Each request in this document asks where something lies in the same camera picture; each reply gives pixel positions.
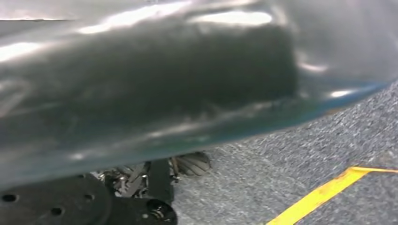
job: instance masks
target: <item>shiny plastic body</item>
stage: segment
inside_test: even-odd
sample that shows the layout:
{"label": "shiny plastic body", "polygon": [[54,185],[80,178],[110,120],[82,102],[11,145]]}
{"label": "shiny plastic body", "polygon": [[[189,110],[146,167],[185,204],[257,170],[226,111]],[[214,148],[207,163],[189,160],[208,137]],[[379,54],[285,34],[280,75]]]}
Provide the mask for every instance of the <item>shiny plastic body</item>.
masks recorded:
{"label": "shiny plastic body", "polygon": [[174,1],[0,39],[0,186],[295,126],[397,78],[394,1]]}

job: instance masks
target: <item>black wheel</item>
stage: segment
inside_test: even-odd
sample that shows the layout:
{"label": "black wheel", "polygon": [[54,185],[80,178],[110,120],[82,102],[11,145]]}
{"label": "black wheel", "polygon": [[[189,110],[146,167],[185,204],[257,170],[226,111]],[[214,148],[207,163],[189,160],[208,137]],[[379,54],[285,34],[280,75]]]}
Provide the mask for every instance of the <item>black wheel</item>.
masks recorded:
{"label": "black wheel", "polygon": [[175,159],[179,172],[188,176],[202,176],[211,169],[210,159],[202,152],[177,156]]}

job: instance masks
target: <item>yellow tape line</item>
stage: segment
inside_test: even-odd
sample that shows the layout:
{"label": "yellow tape line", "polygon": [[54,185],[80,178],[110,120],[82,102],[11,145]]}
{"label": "yellow tape line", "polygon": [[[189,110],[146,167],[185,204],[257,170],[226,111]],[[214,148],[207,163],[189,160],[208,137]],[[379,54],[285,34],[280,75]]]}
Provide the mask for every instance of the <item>yellow tape line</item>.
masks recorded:
{"label": "yellow tape line", "polygon": [[369,172],[398,173],[398,170],[349,167],[333,180],[307,194],[275,219],[260,225],[293,225]]}

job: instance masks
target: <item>mechanical parts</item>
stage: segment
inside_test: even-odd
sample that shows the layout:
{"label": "mechanical parts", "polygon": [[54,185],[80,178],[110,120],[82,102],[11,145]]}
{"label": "mechanical parts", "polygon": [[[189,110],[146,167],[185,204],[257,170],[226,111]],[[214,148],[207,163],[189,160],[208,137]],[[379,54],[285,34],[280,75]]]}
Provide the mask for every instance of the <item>mechanical parts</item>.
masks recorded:
{"label": "mechanical parts", "polygon": [[176,213],[164,201],[116,197],[91,174],[17,187],[0,195],[0,225],[177,224]]}

